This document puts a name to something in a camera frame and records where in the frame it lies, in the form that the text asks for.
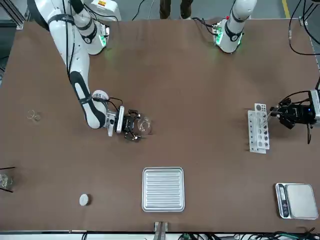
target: white cap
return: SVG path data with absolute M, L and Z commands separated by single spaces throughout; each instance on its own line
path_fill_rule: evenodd
M 87 194 L 82 194 L 79 199 L 79 203 L 81 206 L 87 205 L 89 202 L 89 197 Z

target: silver tray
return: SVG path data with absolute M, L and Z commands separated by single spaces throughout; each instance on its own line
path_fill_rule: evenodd
M 145 212 L 182 212 L 185 180 L 181 167 L 146 167 L 142 172 L 142 209 Z

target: green light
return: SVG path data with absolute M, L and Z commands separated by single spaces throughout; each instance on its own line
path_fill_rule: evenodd
M 241 38 L 242 38 L 242 34 L 240 35 L 239 41 L 238 41 L 238 45 L 240 45 L 241 43 Z
M 105 47 L 107 45 L 106 37 L 100 36 L 100 42 L 101 42 L 102 46 Z
M 216 43 L 217 45 L 219 45 L 219 44 L 221 43 L 222 37 L 223 37 L 223 33 L 222 33 L 222 32 L 220 32 L 220 33 L 218 34 L 218 36 L 216 36 L 216 41 L 215 41 L 215 43 Z

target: kitchen scale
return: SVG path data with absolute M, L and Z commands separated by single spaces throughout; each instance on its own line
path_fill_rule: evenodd
M 283 219 L 318 218 L 318 210 L 311 185 L 302 183 L 275 184 L 280 217 Z

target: table surface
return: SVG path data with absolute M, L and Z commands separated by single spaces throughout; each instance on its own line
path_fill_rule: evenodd
M 269 122 L 270 150 L 248 151 L 247 111 L 315 87 L 313 56 L 288 46 L 287 20 L 248 20 L 234 54 L 191 20 L 112 23 L 108 49 L 90 57 L 91 92 L 105 90 L 153 120 L 140 143 L 90 129 L 48 32 L 17 32 L 0 88 L 1 167 L 16 166 L 14 193 L 0 191 L 0 230 L 301 232 L 318 220 L 278 216 L 275 183 L 308 183 L 320 206 L 320 131 Z M 297 20 L 292 44 L 312 52 Z M 41 113 L 34 124 L 27 111 Z M 145 167 L 182 167 L 185 209 L 143 212 Z M 92 196 L 79 205 L 81 194 Z

